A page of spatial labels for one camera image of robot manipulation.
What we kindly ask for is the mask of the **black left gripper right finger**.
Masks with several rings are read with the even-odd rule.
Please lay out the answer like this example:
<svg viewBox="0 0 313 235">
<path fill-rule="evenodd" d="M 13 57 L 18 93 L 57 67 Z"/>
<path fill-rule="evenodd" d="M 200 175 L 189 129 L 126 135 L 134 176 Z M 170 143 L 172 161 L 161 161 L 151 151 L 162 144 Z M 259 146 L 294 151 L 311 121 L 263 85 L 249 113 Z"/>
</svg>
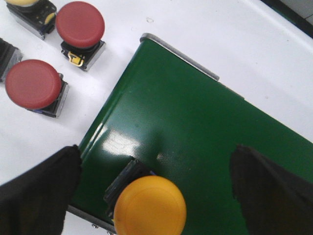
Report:
<svg viewBox="0 0 313 235">
<path fill-rule="evenodd" d="M 230 178 L 249 234 L 313 233 L 312 183 L 244 145 L 231 154 Z"/>
</svg>

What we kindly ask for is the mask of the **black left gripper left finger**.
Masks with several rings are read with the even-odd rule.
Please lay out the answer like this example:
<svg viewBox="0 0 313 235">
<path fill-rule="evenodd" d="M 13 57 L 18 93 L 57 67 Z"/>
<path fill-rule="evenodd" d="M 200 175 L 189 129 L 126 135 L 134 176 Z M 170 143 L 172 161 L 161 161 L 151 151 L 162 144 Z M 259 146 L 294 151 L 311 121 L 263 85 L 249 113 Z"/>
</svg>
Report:
<svg viewBox="0 0 313 235">
<path fill-rule="evenodd" d="M 60 235 L 82 168 L 78 146 L 66 146 L 0 187 L 2 235 Z"/>
</svg>

